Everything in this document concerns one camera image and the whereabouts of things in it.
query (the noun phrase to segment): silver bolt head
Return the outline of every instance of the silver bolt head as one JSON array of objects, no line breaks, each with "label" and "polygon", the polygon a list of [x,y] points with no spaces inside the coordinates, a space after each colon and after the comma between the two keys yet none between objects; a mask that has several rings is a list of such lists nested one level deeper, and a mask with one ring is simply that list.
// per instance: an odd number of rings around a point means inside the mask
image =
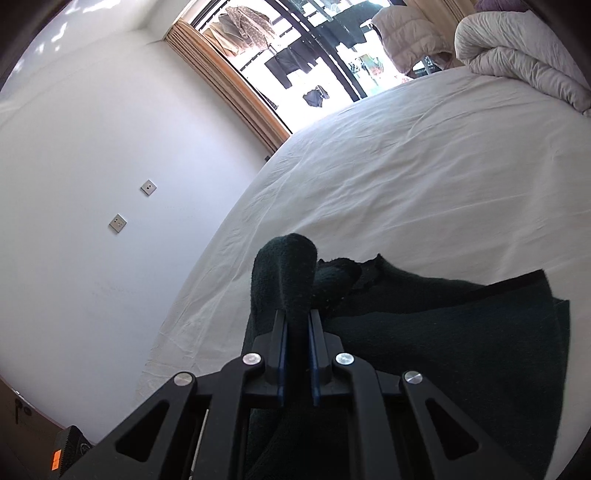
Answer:
[{"label": "silver bolt head", "polygon": [[242,361],[247,365],[256,365],[261,362],[261,356],[258,353],[247,353],[242,357]]},{"label": "silver bolt head", "polygon": [[336,357],[335,360],[338,364],[340,365],[350,365],[353,362],[355,362],[355,357],[353,355],[351,355],[350,353],[339,353]]},{"label": "silver bolt head", "polygon": [[418,385],[420,382],[423,381],[423,376],[419,372],[409,370],[404,374],[404,379],[406,380],[406,382],[412,385]]},{"label": "silver bolt head", "polygon": [[193,381],[193,376],[188,374],[187,372],[181,372],[176,374],[174,377],[175,385],[179,387],[184,387],[185,385],[189,385]]}]

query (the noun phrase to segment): white bed sheet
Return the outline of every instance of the white bed sheet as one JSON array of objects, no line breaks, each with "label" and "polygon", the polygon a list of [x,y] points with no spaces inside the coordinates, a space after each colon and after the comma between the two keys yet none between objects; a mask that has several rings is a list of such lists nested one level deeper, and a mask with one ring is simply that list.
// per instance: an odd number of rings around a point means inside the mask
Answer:
[{"label": "white bed sheet", "polygon": [[358,102],[293,135],[249,186],[162,325],[137,401],[239,355],[252,263],[278,235],[326,260],[381,253],[482,284],[543,268],[571,300],[553,479],[591,424],[590,194],[591,119],[518,80],[460,68]]}]

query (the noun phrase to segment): beige curtain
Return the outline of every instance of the beige curtain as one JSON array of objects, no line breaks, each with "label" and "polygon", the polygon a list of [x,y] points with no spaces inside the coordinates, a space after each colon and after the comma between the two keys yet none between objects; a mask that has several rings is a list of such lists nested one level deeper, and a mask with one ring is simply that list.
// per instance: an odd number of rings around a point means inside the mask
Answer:
[{"label": "beige curtain", "polygon": [[418,8],[454,44],[456,27],[462,18],[476,13],[472,0],[404,0],[409,7]]},{"label": "beige curtain", "polygon": [[166,41],[232,107],[270,153],[287,140],[290,132],[275,112],[191,25],[178,20]]}]

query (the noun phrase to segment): white duvet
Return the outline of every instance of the white duvet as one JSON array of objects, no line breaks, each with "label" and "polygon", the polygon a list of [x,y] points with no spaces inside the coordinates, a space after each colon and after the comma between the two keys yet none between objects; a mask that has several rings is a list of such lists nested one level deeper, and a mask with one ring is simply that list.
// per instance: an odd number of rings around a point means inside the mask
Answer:
[{"label": "white duvet", "polygon": [[591,90],[568,50],[532,11],[480,12],[462,19],[456,55],[471,72],[523,80],[591,116]]}]

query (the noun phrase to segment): electrical outlet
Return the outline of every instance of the electrical outlet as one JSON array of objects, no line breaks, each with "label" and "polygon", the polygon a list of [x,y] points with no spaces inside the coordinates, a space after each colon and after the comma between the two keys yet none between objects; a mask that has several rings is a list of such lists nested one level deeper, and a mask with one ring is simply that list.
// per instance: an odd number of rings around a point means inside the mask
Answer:
[{"label": "electrical outlet", "polygon": [[127,222],[121,215],[116,215],[115,218],[111,220],[109,225],[113,228],[113,230],[115,230],[115,232],[119,233],[121,230],[123,230],[123,227],[126,224]]},{"label": "electrical outlet", "polygon": [[156,190],[156,185],[154,185],[150,180],[148,180],[141,186],[141,188],[144,191],[144,193],[149,197],[150,195],[152,195],[152,192]]}]

